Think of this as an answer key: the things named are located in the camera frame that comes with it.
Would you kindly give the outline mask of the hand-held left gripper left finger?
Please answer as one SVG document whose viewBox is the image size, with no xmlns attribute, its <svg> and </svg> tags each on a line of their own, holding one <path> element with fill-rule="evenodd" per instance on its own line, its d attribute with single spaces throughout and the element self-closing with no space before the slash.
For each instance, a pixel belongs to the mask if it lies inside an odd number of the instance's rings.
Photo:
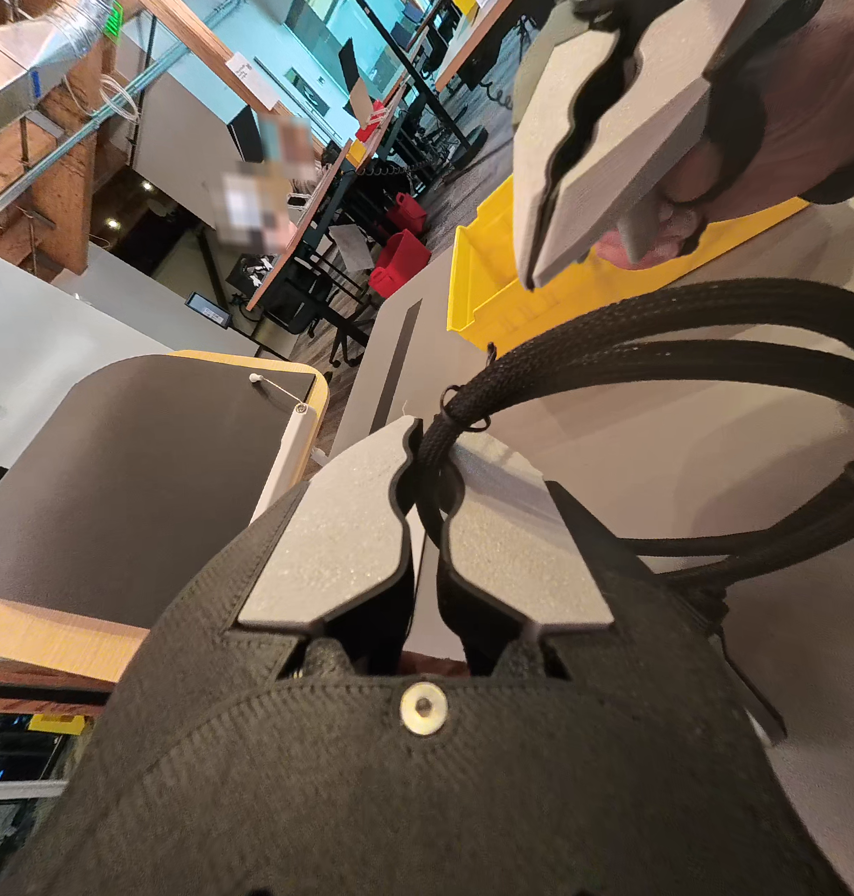
<svg viewBox="0 0 854 896">
<path fill-rule="evenodd" d="M 308 483 L 239 612 L 247 628 L 316 633 L 395 584 L 412 559 L 402 484 L 421 420 L 399 418 Z"/>
</svg>

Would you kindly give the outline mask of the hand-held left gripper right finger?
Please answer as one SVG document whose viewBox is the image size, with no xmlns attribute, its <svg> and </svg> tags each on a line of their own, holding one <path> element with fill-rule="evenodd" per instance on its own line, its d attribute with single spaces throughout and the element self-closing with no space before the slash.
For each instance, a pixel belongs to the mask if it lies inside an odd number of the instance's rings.
<svg viewBox="0 0 854 896">
<path fill-rule="evenodd" d="M 461 435 L 448 459 L 456 492 L 441 555 L 455 584 L 530 636 L 611 626 L 541 472 L 487 432 Z"/>
</svg>

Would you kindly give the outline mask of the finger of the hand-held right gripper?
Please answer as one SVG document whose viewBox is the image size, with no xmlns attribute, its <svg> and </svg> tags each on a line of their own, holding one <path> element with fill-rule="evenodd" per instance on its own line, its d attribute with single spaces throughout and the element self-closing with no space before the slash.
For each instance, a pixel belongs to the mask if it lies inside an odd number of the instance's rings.
<svg viewBox="0 0 854 896">
<path fill-rule="evenodd" d="M 560 185 L 602 113 L 623 95 L 622 2 L 560 2 L 518 69 L 513 89 L 513 240 L 522 284 L 537 283 Z"/>
<path fill-rule="evenodd" d="M 660 227 L 660 182 L 700 140 L 714 64 L 747 40 L 752 2 L 679 2 L 651 21 L 623 58 L 624 90 L 560 185 L 537 283 L 582 263 L 616 230 L 629 260 L 652 247 Z"/>
</svg>

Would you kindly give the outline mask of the person's right hand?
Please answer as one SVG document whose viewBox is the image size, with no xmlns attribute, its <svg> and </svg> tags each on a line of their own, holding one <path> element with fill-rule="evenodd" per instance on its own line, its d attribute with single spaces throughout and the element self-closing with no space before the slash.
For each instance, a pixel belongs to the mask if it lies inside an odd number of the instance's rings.
<svg viewBox="0 0 854 896">
<path fill-rule="evenodd" d="M 854 197 L 854 1 L 822 2 L 812 19 L 748 61 L 723 84 L 730 113 L 753 86 L 766 110 L 762 143 L 746 169 L 721 187 L 735 140 L 704 137 L 660 186 L 655 243 L 633 263 L 616 230 L 595 247 L 624 270 L 654 267 L 690 252 L 711 223 L 741 218 L 800 196 L 815 204 Z"/>
</svg>

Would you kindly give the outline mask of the yellow plastic bin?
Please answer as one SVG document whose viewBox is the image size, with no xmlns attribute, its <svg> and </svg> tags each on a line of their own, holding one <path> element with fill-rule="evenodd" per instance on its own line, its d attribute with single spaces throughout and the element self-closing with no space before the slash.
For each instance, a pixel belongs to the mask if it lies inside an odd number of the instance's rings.
<svg viewBox="0 0 854 896">
<path fill-rule="evenodd" d="M 545 287 L 526 289 L 513 251 L 513 177 L 477 208 L 475 220 L 455 231 L 447 329 L 479 350 L 503 354 L 576 316 L 667 287 L 804 210 L 793 198 L 750 216 L 716 222 L 691 254 L 641 271 L 622 270 L 591 251 Z"/>
</svg>

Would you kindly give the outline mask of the grey panel with wooden rim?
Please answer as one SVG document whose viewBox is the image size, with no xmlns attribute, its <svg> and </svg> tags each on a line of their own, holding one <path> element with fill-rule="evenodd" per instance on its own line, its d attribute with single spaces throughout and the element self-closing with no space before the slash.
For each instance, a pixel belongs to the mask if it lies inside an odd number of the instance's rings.
<svg viewBox="0 0 854 896">
<path fill-rule="evenodd" d="M 0 660 L 117 681 L 300 480 L 328 403 L 313 367 L 206 352 L 78 382 L 0 481 Z"/>
</svg>

